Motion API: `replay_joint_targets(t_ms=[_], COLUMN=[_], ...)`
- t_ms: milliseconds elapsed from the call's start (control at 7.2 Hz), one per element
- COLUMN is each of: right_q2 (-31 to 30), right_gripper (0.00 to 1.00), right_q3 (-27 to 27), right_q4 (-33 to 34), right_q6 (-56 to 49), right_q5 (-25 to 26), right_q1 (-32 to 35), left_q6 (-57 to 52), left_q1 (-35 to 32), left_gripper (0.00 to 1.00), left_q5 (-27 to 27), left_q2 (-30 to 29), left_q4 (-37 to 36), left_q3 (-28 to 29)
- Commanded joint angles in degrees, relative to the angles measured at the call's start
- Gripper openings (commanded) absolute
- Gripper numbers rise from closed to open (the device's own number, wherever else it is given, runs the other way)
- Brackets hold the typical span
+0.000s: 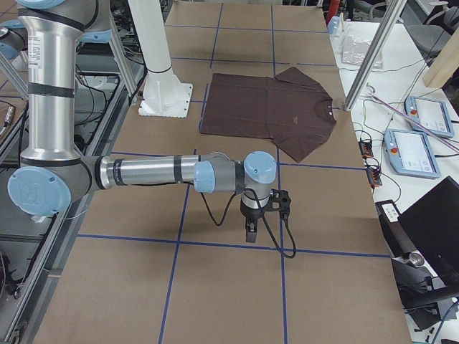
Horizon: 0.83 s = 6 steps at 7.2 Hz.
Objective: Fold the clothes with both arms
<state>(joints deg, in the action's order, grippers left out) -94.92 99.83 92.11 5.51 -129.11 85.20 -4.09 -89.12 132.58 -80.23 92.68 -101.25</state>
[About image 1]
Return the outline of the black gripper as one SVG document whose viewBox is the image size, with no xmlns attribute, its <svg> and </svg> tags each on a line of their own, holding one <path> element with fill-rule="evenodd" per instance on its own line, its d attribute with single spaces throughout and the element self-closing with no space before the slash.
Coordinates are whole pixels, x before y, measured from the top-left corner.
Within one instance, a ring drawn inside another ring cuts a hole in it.
<svg viewBox="0 0 459 344">
<path fill-rule="evenodd" d="M 262 217 L 268 207 L 267 203 L 263 201 L 258 204 L 256 200 L 251 199 L 248 196 L 242 196 L 240 202 L 240 211 L 246 218 L 245 230 L 246 230 L 246 242 L 255 243 L 257 239 L 257 221 Z"/>
</svg>

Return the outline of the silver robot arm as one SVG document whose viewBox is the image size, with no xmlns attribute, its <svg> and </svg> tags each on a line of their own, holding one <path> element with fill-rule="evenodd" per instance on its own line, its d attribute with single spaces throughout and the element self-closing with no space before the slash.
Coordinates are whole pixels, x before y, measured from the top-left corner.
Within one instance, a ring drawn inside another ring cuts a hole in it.
<svg viewBox="0 0 459 344">
<path fill-rule="evenodd" d="M 12 202 L 33 216 L 53 216 L 113 186 L 191 184 L 201 194 L 240 196 L 246 240 L 272 208 L 277 166 L 266 152 L 243 161 L 222 153 L 141 160 L 81 155 L 74 145 L 76 46 L 86 34 L 111 37 L 107 1 L 19 1 L 28 34 L 29 143 L 9 178 Z"/>
</svg>

